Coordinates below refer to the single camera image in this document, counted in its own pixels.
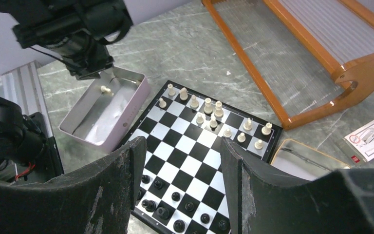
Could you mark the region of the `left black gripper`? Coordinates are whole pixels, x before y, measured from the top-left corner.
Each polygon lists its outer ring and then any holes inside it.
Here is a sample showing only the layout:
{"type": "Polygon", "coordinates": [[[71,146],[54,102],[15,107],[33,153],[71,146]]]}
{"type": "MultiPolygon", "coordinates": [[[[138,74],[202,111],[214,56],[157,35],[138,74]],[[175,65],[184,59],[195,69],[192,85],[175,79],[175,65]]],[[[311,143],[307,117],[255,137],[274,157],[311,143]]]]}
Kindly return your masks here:
{"type": "Polygon", "coordinates": [[[61,61],[77,80],[100,78],[99,72],[113,67],[113,58],[77,19],[57,19],[35,25],[13,27],[23,49],[39,45],[61,56],[61,61]]]}

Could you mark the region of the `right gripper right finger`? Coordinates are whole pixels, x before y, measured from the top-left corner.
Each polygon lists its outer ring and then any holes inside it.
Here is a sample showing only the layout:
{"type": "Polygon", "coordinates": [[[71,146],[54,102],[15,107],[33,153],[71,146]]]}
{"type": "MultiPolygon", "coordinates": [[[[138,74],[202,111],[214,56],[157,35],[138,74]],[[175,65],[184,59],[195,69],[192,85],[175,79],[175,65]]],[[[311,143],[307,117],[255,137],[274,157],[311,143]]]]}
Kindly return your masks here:
{"type": "Polygon", "coordinates": [[[226,137],[220,154],[233,234],[374,234],[374,168],[338,169],[309,181],[226,137]]]}

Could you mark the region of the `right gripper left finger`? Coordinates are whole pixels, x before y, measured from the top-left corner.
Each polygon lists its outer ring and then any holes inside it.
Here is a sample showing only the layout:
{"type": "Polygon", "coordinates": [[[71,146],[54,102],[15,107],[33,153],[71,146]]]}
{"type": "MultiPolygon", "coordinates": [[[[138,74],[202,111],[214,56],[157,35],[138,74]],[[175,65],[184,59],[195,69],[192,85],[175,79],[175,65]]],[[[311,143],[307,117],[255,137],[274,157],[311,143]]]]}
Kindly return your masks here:
{"type": "Polygon", "coordinates": [[[143,136],[45,183],[0,184],[0,234],[125,234],[147,152],[143,136]]]}

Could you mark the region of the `white chess pawn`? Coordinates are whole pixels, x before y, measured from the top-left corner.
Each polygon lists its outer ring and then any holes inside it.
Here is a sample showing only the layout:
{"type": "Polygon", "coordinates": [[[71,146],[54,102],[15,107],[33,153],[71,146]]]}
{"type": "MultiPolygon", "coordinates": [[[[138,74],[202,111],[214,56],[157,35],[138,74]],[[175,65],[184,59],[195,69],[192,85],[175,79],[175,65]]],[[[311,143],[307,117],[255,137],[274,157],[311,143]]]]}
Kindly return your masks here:
{"type": "Polygon", "coordinates": [[[261,150],[263,148],[263,141],[261,139],[258,139],[255,143],[254,143],[254,147],[255,149],[257,150],[261,150]]]}

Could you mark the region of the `white chess rook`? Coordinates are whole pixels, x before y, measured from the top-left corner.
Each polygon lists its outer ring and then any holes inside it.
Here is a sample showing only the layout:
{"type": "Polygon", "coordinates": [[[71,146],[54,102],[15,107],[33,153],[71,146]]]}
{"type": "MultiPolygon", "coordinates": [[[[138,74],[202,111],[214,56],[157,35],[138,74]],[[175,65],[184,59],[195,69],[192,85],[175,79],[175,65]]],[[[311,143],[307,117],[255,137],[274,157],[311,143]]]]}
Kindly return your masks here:
{"type": "Polygon", "coordinates": [[[262,130],[261,130],[262,134],[265,135],[265,136],[270,135],[270,134],[271,134],[271,129],[272,129],[272,127],[273,127],[273,124],[272,124],[272,123],[270,123],[270,122],[266,123],[266,124],[262,127],[262,130]]]}

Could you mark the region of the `white knight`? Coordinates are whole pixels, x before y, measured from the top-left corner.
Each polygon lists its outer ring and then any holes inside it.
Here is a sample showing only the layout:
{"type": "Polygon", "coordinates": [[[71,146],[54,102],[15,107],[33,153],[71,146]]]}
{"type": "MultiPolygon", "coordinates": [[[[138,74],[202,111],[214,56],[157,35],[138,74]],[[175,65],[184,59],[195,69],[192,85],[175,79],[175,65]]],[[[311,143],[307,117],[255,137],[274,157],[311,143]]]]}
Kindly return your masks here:
{"type": "Polygon", "coordinates": [[[183,87],[179,92],[179,98],[182,101],[186,101],[188,99],[188,93],[186,87],[183,87]]]}
{"type": "Polygon", "coordinates": [[[243,124],[243,129],[245,131],[251,131],[253,129],[253,122],[251,118],[248,118],[243,124]]]}

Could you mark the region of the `white king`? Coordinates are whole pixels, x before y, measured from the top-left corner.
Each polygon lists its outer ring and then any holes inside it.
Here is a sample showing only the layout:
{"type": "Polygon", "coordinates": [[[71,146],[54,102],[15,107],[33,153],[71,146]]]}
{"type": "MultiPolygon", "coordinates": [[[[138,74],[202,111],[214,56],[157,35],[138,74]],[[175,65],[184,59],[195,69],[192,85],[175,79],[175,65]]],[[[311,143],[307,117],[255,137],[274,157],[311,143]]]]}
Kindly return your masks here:
{"type": "Polygon", "coordinates": [[[224,116],[223,104],[221,101],[215,103],[214,116],[217,118],[222,118],[224,116]]]}

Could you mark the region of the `white pawn mid board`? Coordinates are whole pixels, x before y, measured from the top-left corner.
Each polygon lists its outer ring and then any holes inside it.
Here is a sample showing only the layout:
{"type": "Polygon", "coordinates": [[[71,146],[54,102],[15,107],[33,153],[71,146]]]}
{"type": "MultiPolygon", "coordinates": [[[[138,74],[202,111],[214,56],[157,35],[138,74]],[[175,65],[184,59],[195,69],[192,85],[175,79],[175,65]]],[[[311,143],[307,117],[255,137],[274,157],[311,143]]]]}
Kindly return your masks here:
{"type": "Polygon", "coordinates": [[[198,115],[197,115],[196,123],[197,123],[198,125],[202,125],[202,124],[204,123],[204,118],[203,118],[203,116],[202,116],[201,114],[198,114],[198,115]]]}

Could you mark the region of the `white queen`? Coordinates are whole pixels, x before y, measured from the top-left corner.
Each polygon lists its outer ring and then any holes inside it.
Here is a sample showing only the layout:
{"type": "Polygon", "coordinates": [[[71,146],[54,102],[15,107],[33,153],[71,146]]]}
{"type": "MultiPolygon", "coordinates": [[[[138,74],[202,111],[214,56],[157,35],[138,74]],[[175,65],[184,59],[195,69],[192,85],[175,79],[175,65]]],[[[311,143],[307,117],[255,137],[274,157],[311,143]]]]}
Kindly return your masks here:
{"type": "Polygon", "coordinates": [[[207,115],[212,114],[213,108],[212,108],[212,103],[210,98],[205,99],[205,106],[204,106],[204,113],[207,115]]]}

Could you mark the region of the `white pawn file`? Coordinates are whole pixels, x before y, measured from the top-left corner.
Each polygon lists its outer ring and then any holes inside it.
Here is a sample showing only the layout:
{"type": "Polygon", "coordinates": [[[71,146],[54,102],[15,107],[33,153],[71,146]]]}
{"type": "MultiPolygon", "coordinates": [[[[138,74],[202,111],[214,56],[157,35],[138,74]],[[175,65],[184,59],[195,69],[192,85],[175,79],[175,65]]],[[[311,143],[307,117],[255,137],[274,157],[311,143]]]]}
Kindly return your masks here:
{"type": "Polygon", "coordinates": [[[166,101],[162,97],[159,98],[159,107],[164,109],[164,108],[166,108],[166,106],[167,106],[166,101]]]}

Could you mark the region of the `white bishop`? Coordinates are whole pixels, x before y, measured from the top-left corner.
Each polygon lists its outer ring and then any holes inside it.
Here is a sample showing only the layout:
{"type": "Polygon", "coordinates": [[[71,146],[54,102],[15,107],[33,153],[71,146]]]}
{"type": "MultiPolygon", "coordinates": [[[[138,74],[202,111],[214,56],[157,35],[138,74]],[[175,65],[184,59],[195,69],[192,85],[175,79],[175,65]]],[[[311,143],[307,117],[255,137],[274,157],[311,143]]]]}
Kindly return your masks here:
{"type": "Polygon", "coordinates": [[[190,101],[190,108],[197,109],[199,107],[199,101],[197,100],[197,97],[195,95],[191,96],[190,101]]]}

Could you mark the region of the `white piece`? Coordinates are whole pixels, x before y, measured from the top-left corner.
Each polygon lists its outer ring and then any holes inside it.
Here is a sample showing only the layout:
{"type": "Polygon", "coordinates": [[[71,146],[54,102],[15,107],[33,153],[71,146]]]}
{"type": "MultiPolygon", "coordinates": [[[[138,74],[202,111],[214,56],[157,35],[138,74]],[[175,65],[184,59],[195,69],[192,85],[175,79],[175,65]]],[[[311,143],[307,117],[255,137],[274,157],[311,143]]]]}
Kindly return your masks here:
{"type": "Polygon", "coordinates": [[[209,126],[211,129],[215,129],[218,127],[218,122],[217,122],[217,119],[215,117],[211,117],[210,119],[210,122],[209,122],[209,126]]]}

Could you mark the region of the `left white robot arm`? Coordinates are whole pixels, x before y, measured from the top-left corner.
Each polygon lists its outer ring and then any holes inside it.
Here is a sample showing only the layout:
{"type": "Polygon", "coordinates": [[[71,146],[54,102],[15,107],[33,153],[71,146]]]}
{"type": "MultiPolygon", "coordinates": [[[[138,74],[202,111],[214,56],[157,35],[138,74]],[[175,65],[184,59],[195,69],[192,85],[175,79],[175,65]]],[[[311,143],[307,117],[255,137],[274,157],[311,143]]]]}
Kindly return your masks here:
{"type": "Polygon", "coordinates": [[[99,79],[113,68],[107,46],[130,28],[184,5],[184,0],[0,0],[10,14],[21,48],[46,48],[59,55],[77,80],[99,79]]]}

